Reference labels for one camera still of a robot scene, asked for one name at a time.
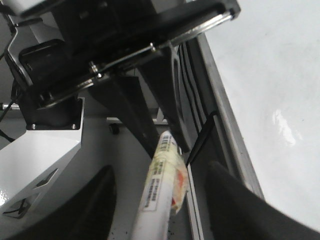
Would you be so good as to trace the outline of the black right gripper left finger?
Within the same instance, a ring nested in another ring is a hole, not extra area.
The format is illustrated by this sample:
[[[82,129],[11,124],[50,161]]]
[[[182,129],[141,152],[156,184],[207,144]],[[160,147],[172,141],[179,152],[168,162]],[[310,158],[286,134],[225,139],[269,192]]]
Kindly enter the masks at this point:
[[[117,202],[115,172],[104,166],[71,199],[11,240],[106,240]]]

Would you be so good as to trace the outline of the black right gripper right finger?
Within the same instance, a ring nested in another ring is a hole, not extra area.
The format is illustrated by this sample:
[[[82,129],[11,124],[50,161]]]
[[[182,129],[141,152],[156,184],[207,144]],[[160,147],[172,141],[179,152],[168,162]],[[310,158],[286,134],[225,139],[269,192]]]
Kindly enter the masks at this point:
[[[259,198],[216,161],[208,165],[206,199],[216,240],[318,240],[319,232]]]

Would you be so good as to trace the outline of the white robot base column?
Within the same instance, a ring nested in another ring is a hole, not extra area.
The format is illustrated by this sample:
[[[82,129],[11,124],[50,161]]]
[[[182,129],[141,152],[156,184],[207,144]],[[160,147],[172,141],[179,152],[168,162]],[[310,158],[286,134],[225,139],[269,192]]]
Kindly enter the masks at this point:
[[[0,151],[0,221],[29,215],[81,148],[85,99],[80,121],[70,129],[26,130]]]

